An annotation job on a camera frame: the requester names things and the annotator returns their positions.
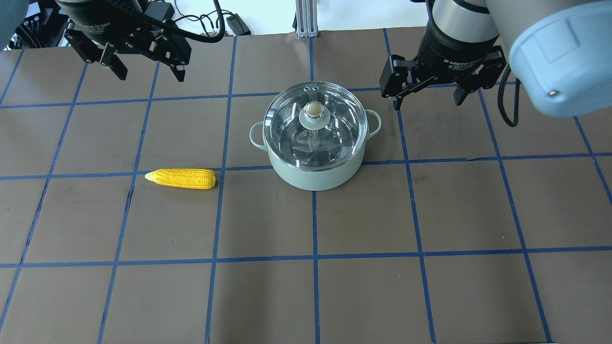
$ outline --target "lid knob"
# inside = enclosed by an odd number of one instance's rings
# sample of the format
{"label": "lid knob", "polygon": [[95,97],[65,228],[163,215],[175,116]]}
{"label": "lid knob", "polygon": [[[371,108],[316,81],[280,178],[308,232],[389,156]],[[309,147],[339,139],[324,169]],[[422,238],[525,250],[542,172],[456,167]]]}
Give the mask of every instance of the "lid knob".
{"label": "lid knob", "polygon": [[311,118],[317,118],[323,114],[324,107],[323,104],[319,102],[310,102],[304,106],[304,112],[306,116]]}

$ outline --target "pot lid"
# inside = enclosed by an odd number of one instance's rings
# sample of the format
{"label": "pot lid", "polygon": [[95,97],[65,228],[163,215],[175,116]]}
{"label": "pot lid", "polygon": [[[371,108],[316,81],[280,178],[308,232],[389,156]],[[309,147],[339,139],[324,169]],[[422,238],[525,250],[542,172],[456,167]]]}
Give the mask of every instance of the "pot lid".
{"label": "pot lid", "polygon": [[272,154],[305,171],[351,160],[368,131],[365,110],[347,89],[311,81],[280,93],[266,111],[263,137]]}

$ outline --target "yellow corn cob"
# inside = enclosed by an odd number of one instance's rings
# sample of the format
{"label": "yellow corn cob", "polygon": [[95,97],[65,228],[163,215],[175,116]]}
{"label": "yellow corn cob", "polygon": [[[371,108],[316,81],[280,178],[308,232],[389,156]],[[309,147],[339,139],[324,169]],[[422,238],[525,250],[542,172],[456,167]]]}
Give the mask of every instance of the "yellow corn cob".
{"label": "yellow corn cob", "polygon": [[199,168],[162,168],[144,175],[154,183],[185,189],[211,189],[215,186],[215,173]]}

